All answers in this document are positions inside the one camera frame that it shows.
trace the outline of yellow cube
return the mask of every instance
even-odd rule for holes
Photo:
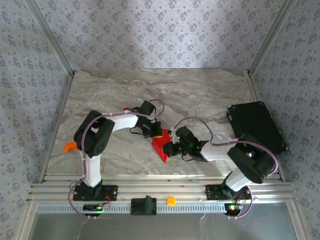
[[[176,205],[176,198],[174,196],[168,196],[167,205],[168,206],[175,206]]]

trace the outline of wire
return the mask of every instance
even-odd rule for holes
[[[143,135],[143,134],[140,133],[140,132],[133,132],[133,131],[131,131],[132,129],[135,129],[135,128],[136,128],[136,127],[130,128],[130,129],[129,129],[129,132],[132,133],[132,134]]]
[[[154,115],[157,115],[157,108],[154,107]]]
[[[149,103],[154,102],[154,101],[157,101],[157,102],[159,102],[159,103],[162,104],[162,110],[161,110],[161,112],[159,112],[158,114],[155,114],[155,115],[154,115],[155,117],[158,117],[158,116],[160,116],[160,115],[164,112],[164,110],[165,110],[165,104],[164,104],[163,101],[161,101],[160,99],[156,99],[156,98],[151,99],[151,100],[149,101]]]
[[[70,191],[69,191],[69,193],[68,193],[68,202],[69,202],[71,208],[73,209],[73,211],[75,211],[76,214],[78,214],[78,215],[80,215],[80,216],[82,216],[82,217],[85,217],[85,218],[90,218],[90,216],[86,216],[85,214],[79,212],[79,211],[75,208],[75,206],[73,205],[73,203],[72,203],[72,201],[71,201],[71,193],[74,192],[76,186],[77,186],[77,185],[80,185],[80,184],[84,181],[84,179],[85,179],[85,176],[84,176],[83,178],[81,178],[81,180],[78,181],[75,185],[72,186],[72,188],[70,189]]]
[[[110,197],[110,195],[107,192],[103,192],[102,194],[105,195],[106,197],[108,197],[108,201],[104,202],[102,205],[109,204],[109,209],[110,209],[111,208],[111,197]]]
[[[236,204],[239,200],[240,200],[240,197],[243,197],[244,199],[244,205],[246,205],[246,197],[245,195],[243,195],[242,193],[238,192],[238,198],[236,199],[236,201],[234,202],[234,204]]]
[[[191,158],[191,159],[189,159],[189,160],[185,160],[183,155],[181,155],[181,158],[182,158],[182,160],[185,161],[185,162],[190,162],[190,161],[192,161],[192,160],[194,159],[194,158]]]
[[[252,195],[252,191],[251,191],[251,188],[250,188],[250,186],[248,185],[247,186],[247,188],[248,188],[248,190],[249,190],[249,193],[250,193],[250,197],[251,197],[251,202],[250,202],[250,205],[249,205],[249,208],[245,211],[245,213],[244,214],[242,214],[242,215],[240,215],[240,213],[238,214],[238,216],[228,216],[228,217],[232,217],[232,218],[243,218],[244,216],[246,216],[249,212],[250,212],[250,210],[251,210],[251,208],[252,208],[252,205],[254,204],[254,196]]]
[[[244,140],[234,140],[234,141],[228,141],[228,142],[223,142],[223,143],[213,143],[214,134],[213,134],[212,130],[210,129],[208,124],[206,124],[199,117],[187,116],[187,117],[183,118],[182,120],[180,120],[173,128],[176,129],[179,124],[181,124],[184,120],[187,120],[187,119],[197,119],[197,120],[199,120],[200,122],[202,122],[206,126],[206,128],[209,130],[210,135],[211,135],[211,138],[210,138],[209,142],[211,143],[212,146],[220,147],[220,146],[227,146],[227,145],[231,145],[231,144],[247,144],[247,145],[251,145],[253,147],[256,147],[256,148],[259,148],[259,149],[265,151],[267,154],[269,154],[272,157],[272,159],[274,161],[274,168],[273,168],[273,170],[271,171],[271,173],[269,175],[274,174],[278,170],[279,164],[278,164],[277,157],[269,149],[267,149],[266,147],[264,147],[264,146],[262,146],[260,144],[257,144],[257,143],[251,142],[251,141],[244,141]]]
[[[74,184],[74,183],[76,183],[76,181],[73,181],[73,182],[70,183],[70,185],[69,185],[69,189],[70,190],[71,190],[71,184]]]

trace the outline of patterned wallpaper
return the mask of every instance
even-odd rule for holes
[[[0,3],[0,239],[14,239],[49,148],[66,72],[24,1]]]
[[[72,67],[248,69],[283,0],[39,0]]]
[[[320,239],[320,2],[299,0],[254,76],[259,96],[289,150],[281,158],[295,182],[311,235]]]

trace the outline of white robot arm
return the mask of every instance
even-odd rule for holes
[[[134,128],[138,121],[138,117],[136,115],[130,114],[121,116],[111,116],[107,119],[114,122],[114,126],[111,133],[120,129]],[[86,175],[84,176],[83,182],[89,187],[94,188],[102,180],[100,174],[101,153],[92,157],[88,156],[86,158],[86,161],[84,161],[83,152],[81,150],[80,154],[83,161],[83,172],[85,172],[86,169]]]
[[[102,185],[100,174],[101,153],[107,146],[111,133],[124,129],[139,127],[144,137],[159,137],[163,130],[161,123],[157,120],[149,120],[146,117],[128,114],[136,112],[150,115],[154,110],[150,102],[144,101],[141,107],[136,107],[125,111],[124,115],[101,117],[90,126],[84,137],[84,151],[86,158],[82,157],[83,163],[83,188],[91,195],[100,194],[99,186]],[[91,111],[83,121],[74,135],[74,141],[82,154],[82,140],[85,129],[98,116],[102,115],[96,110]],[[198,162],[210,162],[214,160],[231,160],[237,166],[222,182],[221,189],[225,196],[234,199],[237,192],[244,186],[254,182],[261,184],[267,175],[275,167],[272,157],[260,148],[246,144],[231,144],[227,146],[213,146],[209,141],[199,141],[192,132],[186,127],[181,127],[175,131],[179,140],[176,143],[168,142],[162,146],[162,151],[168,157],[189,155],[192,160]],[[249,135],[241,136],[241,140],[247,142],[258,142]]]

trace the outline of marble surface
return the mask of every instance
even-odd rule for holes
[[[226,108],[250,101],[249,87],[243,72],[223,69],[110,69],[78,70],[75,73],[62,120],[53,146],[47,174],[81,174],[79,151],[69,153],[63,146],[73,141],[75,131],[89,111],[121,112],[138,107],[144,100],[160,99],[165,111],[159,117],[163,128],[174,126],[187,116],[203,119],[215,134],[216,142],[234,138],[226,118]],[[196,120],[186,120],[199,140],[210,134]],[[164,163],[151,146],[150,138],[129,133],[112,133],[101,156],[103,174],[208,175],[228,174],[235,165],[229,161],[184,162],[170,157]]]

